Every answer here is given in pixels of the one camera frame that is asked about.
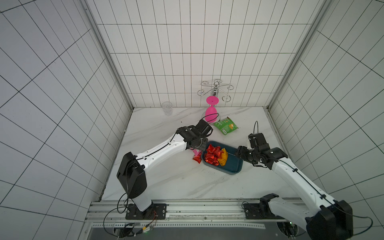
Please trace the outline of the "pink wine glass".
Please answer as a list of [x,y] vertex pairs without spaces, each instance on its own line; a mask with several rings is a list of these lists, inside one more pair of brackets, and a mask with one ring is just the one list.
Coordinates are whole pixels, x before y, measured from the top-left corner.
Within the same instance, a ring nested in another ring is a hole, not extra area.
[[218,119],[218,111],[216,105],[219,103],[219,99],[215,96],[209,96],[206,100],[209,107],[205,113],[205,121],[207,123],[214,123]]

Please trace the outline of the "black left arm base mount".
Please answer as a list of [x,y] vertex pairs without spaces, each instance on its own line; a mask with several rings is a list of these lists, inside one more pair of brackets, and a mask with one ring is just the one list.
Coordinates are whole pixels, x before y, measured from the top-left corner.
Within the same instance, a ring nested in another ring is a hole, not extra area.
[[152,203],[146,210],[140,211],[135,204],[129,204],[126,220],[164,220],[167,206],[167,204]]

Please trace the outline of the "aluminium rail frame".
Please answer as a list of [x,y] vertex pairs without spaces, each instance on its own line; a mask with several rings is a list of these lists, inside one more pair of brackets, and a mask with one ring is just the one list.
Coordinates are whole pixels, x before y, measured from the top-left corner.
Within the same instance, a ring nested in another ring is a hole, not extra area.
[[[250,204],[259,203],[258,199],[234,200],[157,200],[154,204],[167,204],[167,213],[164,220],[157,220],[151,226],[155,228],[170,227],[243,227],[264,229],[269,222],[285,222],[283,220],[247,220],[242,209],[242,202]],[[90,227],[103,228],[105,215],[117,206],[133,204],[124,201],[93,202],[86,215],[86,223]],[[126,220],[126,214],[113,211],[106,220],[107,228],[121,228],[127,223],[136,223],[136,228],[142,228],[151,220]]]

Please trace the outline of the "green chips bag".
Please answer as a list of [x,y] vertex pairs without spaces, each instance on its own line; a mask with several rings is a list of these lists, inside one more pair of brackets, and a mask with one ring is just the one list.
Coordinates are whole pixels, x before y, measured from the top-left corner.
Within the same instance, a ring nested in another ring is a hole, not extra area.
[[214,126],[223,134],[227,135],[237,130],[237,125],[229,117],[214,123]]

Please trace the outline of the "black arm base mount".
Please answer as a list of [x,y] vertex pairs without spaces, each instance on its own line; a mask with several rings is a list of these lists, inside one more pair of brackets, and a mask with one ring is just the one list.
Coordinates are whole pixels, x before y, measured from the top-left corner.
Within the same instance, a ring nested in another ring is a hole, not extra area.
[[276,194],[268,194],[260,199],[257,204],[242,202],[242,209],[247,220],[283,220],[284,218],[274,215],[269,207],[269,202],[278,198]]

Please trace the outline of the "red tea bag top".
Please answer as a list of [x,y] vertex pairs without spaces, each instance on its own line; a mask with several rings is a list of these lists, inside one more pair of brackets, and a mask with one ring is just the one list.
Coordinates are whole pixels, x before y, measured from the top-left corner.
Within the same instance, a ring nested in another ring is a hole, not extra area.
[[218,161],[218,157],[216,157],[215,155],[205,154],[204,160],[206,163],[213,166],[218,166],[220,164]]

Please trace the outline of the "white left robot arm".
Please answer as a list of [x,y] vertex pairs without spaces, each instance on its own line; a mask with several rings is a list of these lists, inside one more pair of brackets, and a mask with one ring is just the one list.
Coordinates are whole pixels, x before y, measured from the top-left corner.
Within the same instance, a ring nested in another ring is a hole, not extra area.
[[143,153],[129,152],[123,156],[117,172],[117,179],[135,207],[142,213],[153,207],[153,201],[146,193],[147,173],[156,166],[186,150],[204,150],[211,127],[199,129],[196,126],[178,128],[175,134],[159,145]]

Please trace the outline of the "clear glass cup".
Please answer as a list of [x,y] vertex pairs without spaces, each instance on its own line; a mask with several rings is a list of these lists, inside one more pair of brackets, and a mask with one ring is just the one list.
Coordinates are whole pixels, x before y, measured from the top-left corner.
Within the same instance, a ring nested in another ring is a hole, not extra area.
[[164,114],[166,116],[171,116],[173,113],[173,104],[171,102],[163,102],[161,104],[161,107],[164,111]]

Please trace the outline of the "teal storage box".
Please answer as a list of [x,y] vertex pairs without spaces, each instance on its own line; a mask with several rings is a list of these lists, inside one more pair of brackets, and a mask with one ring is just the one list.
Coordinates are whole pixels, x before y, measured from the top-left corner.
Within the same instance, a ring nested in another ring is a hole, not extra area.
[[[207,149],[208,149],[209,145],[212,145],[213,147],[221,147],[221,149],[226,149],[226,151],[229,153],[228,160],[224,166],[221,166],[221,165],[214,166],[212,164],[207,163],[204,160],[204,155],[207,153]],[[202,162],[206,166],[208,166],[212,169],[215,169],[217,171],[220,171],[220,172],[223,172],[223,173],[226,173],[229,175],[235,175],[242,170],[242,166],[243,166],[243,160],[241,160],[240,158],[235,156],[236,150],[237,150],[236,148],[229,146],[229,145],[226,145],[226,144],[223,144],[223,143],[220,143],[220,142],[208,141],[207,147],[203,151]]]

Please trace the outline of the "red tea bag lone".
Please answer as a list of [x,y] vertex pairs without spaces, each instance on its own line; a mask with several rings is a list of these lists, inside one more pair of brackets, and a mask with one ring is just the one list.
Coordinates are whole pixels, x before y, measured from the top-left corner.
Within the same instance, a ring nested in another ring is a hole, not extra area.
[[222,154],[222,150],[220,146],[214,147],[212,149],[212,155],[214,156],[215,159],[220,159]]

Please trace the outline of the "red tea bag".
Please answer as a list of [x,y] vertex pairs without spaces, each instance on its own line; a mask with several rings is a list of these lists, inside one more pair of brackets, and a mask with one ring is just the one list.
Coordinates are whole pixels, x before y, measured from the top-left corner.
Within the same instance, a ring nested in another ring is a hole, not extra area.
[[220,164],[218,161],[218,157],[216,157],[215,155],[205,154],[204,160],[206,163],[213,166],[218,166]]
[[195,155],[193,157],[193,160],[195,160],[196,162],[198,162],[200,164],[202,161],[202,155],[201,154]]
[[213,148],[214,148],[214,146],[213,146],[212,144],[210,144],[210,145],[208,146],[208,148],[206,149],[207,154],[212,155],[212,149],[213,149]]

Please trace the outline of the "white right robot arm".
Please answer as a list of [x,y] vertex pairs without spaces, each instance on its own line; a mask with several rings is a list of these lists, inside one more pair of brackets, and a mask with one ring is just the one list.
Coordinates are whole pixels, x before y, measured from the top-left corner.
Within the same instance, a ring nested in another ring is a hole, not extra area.
[[305,207],[291,204],[277,194],[260,198],[259,214],[263,218],[281,217],[306,230],[312,240],[347,240],[354,234],[353,210],[345,201],[337,201],[306,177],[279,148],[261,152],[240,146],[236,157],[263,164],[280,176],[301,198]]

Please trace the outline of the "yellow tea bag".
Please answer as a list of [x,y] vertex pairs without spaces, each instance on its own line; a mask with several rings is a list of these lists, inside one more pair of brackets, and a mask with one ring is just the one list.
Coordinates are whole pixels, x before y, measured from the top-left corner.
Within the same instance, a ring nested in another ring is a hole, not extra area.
[[228,152],[226,149],[221,149],[218,156],[218,163],[220,166],[225,166],[228,160]]

